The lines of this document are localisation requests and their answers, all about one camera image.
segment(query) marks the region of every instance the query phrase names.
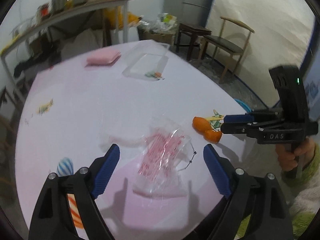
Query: wall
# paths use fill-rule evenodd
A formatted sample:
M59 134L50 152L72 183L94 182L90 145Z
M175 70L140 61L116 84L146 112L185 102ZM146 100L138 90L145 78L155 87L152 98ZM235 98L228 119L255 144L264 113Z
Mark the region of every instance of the wall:
M311 37L314 15L304 0L215 0L207 22L213 35L219 35L220 16L238 19L255 30L236 70L241 78L268 106L279 99L268 69L279 64L300 66ZM228 23L223 37L243 47L247 31ZM213 46L208 48L212 55ZM224 65L228 55L216 56ZM231 69L238 57L234 57Z
M0 25L0 48L3 48L11 40L11 30L20 24L20 22L35 15L37 8L50 0L16 0L4 21ZM129 10L136 15L144 15L146 19L155 19L162 12L163 0L133 0L129 2ZM15 66L19 60L28 59L28 54L25 44L21 44L17 50L14 50L6 58L8 66L13 73ZM3 70L0 63L0 88L7 86L10 92L13 91L12 86ZM0 113L7 118L10 118L13 112L13 107L1 109Z

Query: white tabletop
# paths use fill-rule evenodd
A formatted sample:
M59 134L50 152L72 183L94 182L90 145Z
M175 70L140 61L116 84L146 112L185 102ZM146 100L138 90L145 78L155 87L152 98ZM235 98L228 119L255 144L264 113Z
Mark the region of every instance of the white tabletop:
M137 43L114 46L122 54ZM46 177L56 172L59 160L72 159L74 170L89 166L105 154L105 134L135 140L148 134L150 119L164 114L183 127L198 154L180 173L188 196L162 200L132 192L137 149L120 145L121 157L97 206L117 240L182 239L221 199L203 160L207 141L192 128L195 116L243 114L244 110L217 84L175 54L168 52L164 80L149 82L122 75L120 58L112 67L86 67L82 54L39 73L20 119L16 144L16 183L21 209L30 226ZM38 115L40 105L53 105ZM240 162L255 142L223 135L214 148L220 156Z

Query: pink cloth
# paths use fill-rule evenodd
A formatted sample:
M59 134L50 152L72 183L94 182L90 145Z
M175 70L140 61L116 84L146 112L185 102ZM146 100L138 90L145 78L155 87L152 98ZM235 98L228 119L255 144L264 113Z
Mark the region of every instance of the pink cloth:
M109 65L119 56L120 51L111 48L102 48L94 51L87 57L88 65Z

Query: refrigerator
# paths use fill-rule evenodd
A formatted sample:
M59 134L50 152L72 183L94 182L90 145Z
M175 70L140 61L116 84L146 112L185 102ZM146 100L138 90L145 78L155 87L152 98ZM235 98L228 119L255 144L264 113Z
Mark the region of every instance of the refrigerator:
M178 18L179 22L205 27L213 0L164 0L164 13ZM190 38L181 37L181 44L188 44Z

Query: silver bolt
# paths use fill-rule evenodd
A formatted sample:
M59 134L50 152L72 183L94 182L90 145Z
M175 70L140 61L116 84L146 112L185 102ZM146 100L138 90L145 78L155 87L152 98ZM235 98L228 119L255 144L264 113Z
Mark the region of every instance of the silver bolt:
M272 173L268 173L268 178L269 179L275 179L275 176Z
M87 167L82 167L79 169L80 174L87 174L89 169Z
M55 177L56 177L56 174L53 172L49 174L48 179L54 179Z
M243 175L243 174L244 174L244 170L241 169L241 168L237 168L237 169L236 169L236 174L238 174L238 175Z

